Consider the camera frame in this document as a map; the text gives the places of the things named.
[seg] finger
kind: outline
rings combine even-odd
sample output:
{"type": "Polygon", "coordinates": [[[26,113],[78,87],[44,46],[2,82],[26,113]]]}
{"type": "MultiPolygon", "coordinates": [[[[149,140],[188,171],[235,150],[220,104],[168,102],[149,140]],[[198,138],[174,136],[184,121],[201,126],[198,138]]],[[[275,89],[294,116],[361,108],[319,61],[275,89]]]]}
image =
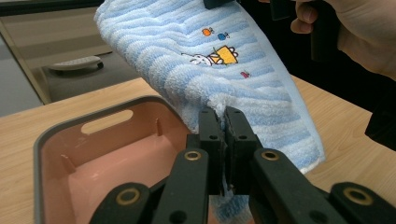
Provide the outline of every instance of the finger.
{"type": "Polygon", "coordinates": [[[295,34],[310,34],[313,30],[313,25],[311,23],[307,23],[305,21],[300,21],[299,19],[295,19],[291,22],[290,29],[295,34]]]}
{"type": "Polygon", "coordinates": [[[297,18],[300,21],[305,21],[306,23],[314,23],[318,18],[318,12],[313,7],[309,6],[307,3],[296,3],[296,13],[297,18]]]}

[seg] striped towel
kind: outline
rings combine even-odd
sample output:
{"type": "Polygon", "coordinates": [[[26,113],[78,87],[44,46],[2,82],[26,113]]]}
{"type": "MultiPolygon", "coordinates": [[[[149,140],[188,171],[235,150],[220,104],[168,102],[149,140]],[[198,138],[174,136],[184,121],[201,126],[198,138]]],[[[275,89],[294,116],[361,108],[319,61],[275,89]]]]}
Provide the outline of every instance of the striped towel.
{"type": "MultiPolygon", "coordinates": [[[[290,74],[265,34],[236,2],[106,0],[94,17],[102,38],[182,117],[193,133],[205,106],[223,118],[241,109],[264,147],[305,173],[323,147],[290,74]]],[[[220,223],[250,219],[248,198],[212,198],[220,223]]]]}

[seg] cartoon character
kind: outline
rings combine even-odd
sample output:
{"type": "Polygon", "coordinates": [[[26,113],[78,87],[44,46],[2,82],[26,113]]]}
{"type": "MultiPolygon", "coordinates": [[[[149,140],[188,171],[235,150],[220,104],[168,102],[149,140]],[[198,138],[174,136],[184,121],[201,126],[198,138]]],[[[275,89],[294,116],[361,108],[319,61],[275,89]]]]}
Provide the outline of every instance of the cartoon character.
{"type": "Polygon", "coordinates": [[[247,72],[247,71],[243,71],[243,72],[241,72],[241,75],[242,75],[242,77],[244,77],[244,78],[248,78],[248,77],[250,77],[250,73],[249,73],[249,72],[247,72]]]}
{"type": "Polygon", "coordinates": [[[219,34],[218,38],[219,40],[225,40],[226,38],[230,38],[230,36],[228,35],[228,33],[224,33],[224,34],[219,34]]]}
{"type": "Polygon", "coordinates": [[[212,27],[205,28],[202,30],[202,34],[204,36],[210,36],[211,34],[214,34],[214,33],[215,33],[215,31],[212,29],[212,27]]]}
{"type": "Polygon", "coordinates": [[[212,66],[213,64],[230,64],[230,63],[238,63],[236,57],[238,57],[238,53],[235,51],[233,47],[223,46],[219,49],[213,49],[214,52],[205,56],[202,54],[194,54],[189,55],[182,53],[182,55],[187,55],[191,57],[190,62],[194,64],[204,63],[206,65],[212,66]]]}

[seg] hand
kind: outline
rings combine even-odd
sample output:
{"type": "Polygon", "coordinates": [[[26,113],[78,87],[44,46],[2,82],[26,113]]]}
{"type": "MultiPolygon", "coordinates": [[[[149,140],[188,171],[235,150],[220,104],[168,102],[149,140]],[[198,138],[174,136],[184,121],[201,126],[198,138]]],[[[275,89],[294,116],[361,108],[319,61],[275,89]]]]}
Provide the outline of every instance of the hand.
{"type": "MultiPolygon", "coordinates": [[[[290,29],[310,34],[318,12],[310,0],[297,0],[290,29]]],[[[327,0],[335,9],[341,27],[338,48],[367,70],[396,80],[396,1],[327,0]]]]}

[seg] embroidered bee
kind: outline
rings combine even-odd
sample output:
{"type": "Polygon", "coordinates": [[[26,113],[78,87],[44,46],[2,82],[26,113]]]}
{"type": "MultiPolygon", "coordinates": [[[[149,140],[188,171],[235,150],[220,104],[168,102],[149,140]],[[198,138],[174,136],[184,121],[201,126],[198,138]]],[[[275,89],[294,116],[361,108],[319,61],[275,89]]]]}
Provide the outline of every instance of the embroidered bee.
{"type": "Polygon", "coordinates": [[[247,71],[241,72],[241,75],[242,75],[242,77],[244,77],[244,78],[250,77],[250,73],[247,72],[247,71]]]}
{"type": "Polygon", "coordinates": [[[213,49],[213,52],[209,55],[205,56],[202,54],[194,54],[189,55],[182,53],[181,55],[190,56],[190,62],[194,64],[204,63],[206,65],[212,66],[212,64],[230,64],[230,63],[238,63],[236,57],[238,57],[238,53],[235,51],[233,47],[223,46],[219,49],[213,49]]]}
{"type": "Polygon", "coordinates": [[[202,30],[202,34],[204,36],[210,36],[211,34],[214,34],[214,33],[215,33],[215,31],[212,29],[212,27],[205,28],[202,30]]]}
{"type": "Polygon", "coordinates": [[[219,34],[218,38],[219,40],[225,40],[226,38],[230,38],[230,36],[228,35],[228,33],[224,33],[224,34],[219,34]]]}

